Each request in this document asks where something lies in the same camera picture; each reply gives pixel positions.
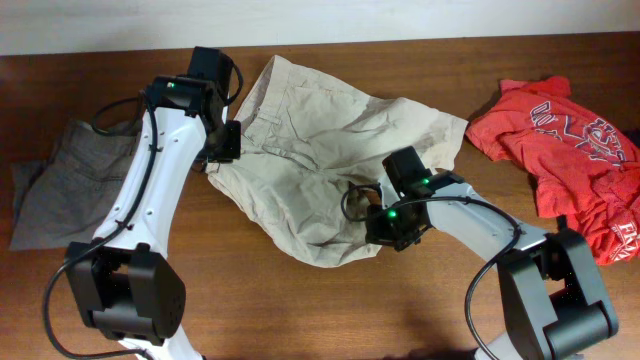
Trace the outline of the beige khaki shorts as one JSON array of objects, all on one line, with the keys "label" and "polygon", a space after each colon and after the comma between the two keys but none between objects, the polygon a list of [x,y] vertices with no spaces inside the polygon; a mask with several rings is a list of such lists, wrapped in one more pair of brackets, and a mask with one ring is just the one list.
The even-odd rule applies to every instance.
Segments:
[{"label": "beige khaki shorts", "polygon": [[342,214],[350,185],[373,184],[390,153],[412,146],[451,170],[466,120],[400,97],[380,99],[274,56],[242,103],[241,156],[210,164],[210,183],[287,255],[334,268],[374,257],[365,226]]}]

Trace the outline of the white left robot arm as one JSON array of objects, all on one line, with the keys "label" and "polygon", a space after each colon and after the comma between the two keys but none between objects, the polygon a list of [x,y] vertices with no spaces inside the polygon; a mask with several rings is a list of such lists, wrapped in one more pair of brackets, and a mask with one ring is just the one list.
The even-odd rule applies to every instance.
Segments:
[{"label": "white left robot arm", "polygon": [[119,194],[63,270],[85,326],[140,359],[198,359],[181,325],[186,286],[167,261],[171,223],[192,164],[238,158],[228,76],[158,76],[142,92],[142,131]]}]

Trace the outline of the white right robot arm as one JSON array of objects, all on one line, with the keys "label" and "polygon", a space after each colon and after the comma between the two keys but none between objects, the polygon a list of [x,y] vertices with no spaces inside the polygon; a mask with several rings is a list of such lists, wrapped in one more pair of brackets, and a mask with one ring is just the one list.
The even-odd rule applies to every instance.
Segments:
[{"label": "white right robot arm", "polygon": [[526,224],[451,172],[389,174],[375,189],[382,202],[367,209],[368,242],[402,251],[430,229],[452,236],[485,262],[466,291],[467,304],[480,280],[497,270],[505,332],[483,341],[466,309],[478,345],[474,358],[569,359],[617,334],[609,293],[576,231]]}]

